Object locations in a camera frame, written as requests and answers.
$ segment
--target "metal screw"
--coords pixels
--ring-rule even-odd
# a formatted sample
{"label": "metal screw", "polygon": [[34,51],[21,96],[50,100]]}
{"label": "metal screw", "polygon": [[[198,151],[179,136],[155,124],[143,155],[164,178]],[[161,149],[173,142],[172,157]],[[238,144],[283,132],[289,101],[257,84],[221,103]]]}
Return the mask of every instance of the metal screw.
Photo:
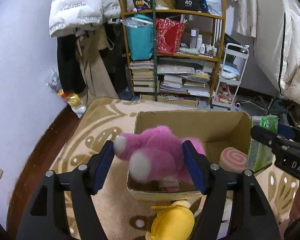
{"label": "metal screw", "polygon": [[245,175],[250,177],[252,175],[252,171],[251,170],[245,170]]}
{"label": "metal screw", "polygon": [[53,175],[53,171],[49,170],[45,173],[47,177],[51,177]]}
{"label": "metal screw", "polygon": [[85,171],[87,168],[88,166],[86,164],[81,164],[78,169],[79,171]]}
{"label": "metal screw", "polygon": [[211,165],[210,165],[210,168],[211,168],[212,170],[216,171],[216,170],[218,170],[218,169],[219,169],[219,165],[218,165],[218,164],[215,164],[215,163],[213,163],[213,164],[211,164]]}

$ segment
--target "blue gripper pad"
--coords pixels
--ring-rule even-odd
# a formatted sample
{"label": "blue gripper pad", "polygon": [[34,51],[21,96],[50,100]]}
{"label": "blue gripper pad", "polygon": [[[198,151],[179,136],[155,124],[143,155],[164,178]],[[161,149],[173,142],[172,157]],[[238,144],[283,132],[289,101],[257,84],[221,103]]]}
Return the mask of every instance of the blue gripper pad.
{"label": "blue gripper pad", "polygon": [[99,163],[99,166],[96,170],[95,183],[93,185],[93,191],[95,193],[97,193],[99,190],[103,188],[113,158],[114,158],[113,142],[111,142],[109,147],[106,149],[106,153],[103,155]]}
{"label": "blue gripper pad", "polygon": [[194,147],[193,147],[193,150],[191,151],[191,149],[188,147],[186,142],[184,142],[182,144],[182,148],[183,148],[183,152],[185,155],[184,162],[185,162],[185,165],[186,165],[186,167],[189,171],[189,174],[192,178],[194,187],[197,190],[200,190],[201,194],[205,195],[207,186],[204,184],[204,176],[198,166],[197,161],[193,157],[193,154],[194,155],[196,155],[196,154],[200,155],[200,154],[197,153],[197,151],[195,150]]}

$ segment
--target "teal bag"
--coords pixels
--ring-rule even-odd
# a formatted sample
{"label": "teal bag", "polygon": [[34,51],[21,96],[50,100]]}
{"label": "teal bag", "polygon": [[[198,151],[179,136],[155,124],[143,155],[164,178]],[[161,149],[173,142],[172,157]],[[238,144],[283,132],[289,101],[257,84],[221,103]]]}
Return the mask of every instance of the teal bag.
{"label": "teal bag", "polygon": [[[135,15],[136,18],[152,19],[143,15]],[[151,27],[127,27],[127,37],[132,60],[149,60],[152,57],[153,28]]]}

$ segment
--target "green tissue package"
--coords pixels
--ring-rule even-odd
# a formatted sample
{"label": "green tissue package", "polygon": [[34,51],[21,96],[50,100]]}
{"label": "green tissue package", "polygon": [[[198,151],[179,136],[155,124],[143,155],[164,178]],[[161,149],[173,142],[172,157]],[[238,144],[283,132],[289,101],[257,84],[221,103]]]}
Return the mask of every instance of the green tissue package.
{"label": "green tissue package", "polygon": [[[278,131],[278,116],[252,116],[252,126],[259,125],[270,131],[277,133]],[[262,143],[251,139],[250,149],[248,154],[247,168],[253,172],[259,171],[272,163],[273,153],[271,148]]]}

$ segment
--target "stuffed animal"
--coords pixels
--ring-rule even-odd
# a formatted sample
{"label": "stuffed animal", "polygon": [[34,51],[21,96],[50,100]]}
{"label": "stuffed animal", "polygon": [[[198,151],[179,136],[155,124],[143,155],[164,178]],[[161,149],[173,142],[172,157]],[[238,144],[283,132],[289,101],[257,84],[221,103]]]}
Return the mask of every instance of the stuffed animal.
{"label": "stuffed animal", "polygon": [[182,143],[185,140],[190,140],[198,153],[205,154],[200,140],[180,140],[167,126],[146,129],[141,134],[122,133],[114,140],[114,153],[121,160],[129,161],[129,175],[137,182],[183,180],[193,184],[184,164]]}
{"label": "stuffed animal", "polygon": [[194,227],[194,215],[187,200],[179,200],[170,206],[153,206],[163,209],[154,219],[146,240],[186,240]]}

